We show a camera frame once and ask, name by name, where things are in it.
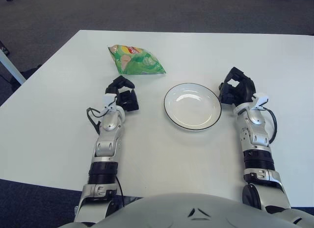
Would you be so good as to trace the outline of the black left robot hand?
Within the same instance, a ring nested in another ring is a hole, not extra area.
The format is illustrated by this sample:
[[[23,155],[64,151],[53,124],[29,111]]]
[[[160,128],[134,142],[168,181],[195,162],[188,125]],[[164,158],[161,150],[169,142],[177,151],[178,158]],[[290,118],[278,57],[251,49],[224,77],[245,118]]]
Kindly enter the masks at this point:
[[[116,105],[124,111],[130,112],[139,109],[135,85],[123,76],[118,76],[105,90],[105,93],[116,95]]]

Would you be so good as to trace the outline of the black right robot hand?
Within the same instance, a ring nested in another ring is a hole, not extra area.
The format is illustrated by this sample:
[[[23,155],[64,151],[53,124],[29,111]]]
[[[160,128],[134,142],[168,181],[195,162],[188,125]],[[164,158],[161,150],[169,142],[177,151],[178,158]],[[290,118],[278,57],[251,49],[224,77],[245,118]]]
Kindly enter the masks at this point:
[[[219,85],[219,92],[218,99],[221,103],[238,106],[252,102],[256,89],[251,78],[238,68],[232,67],[224,82]]]

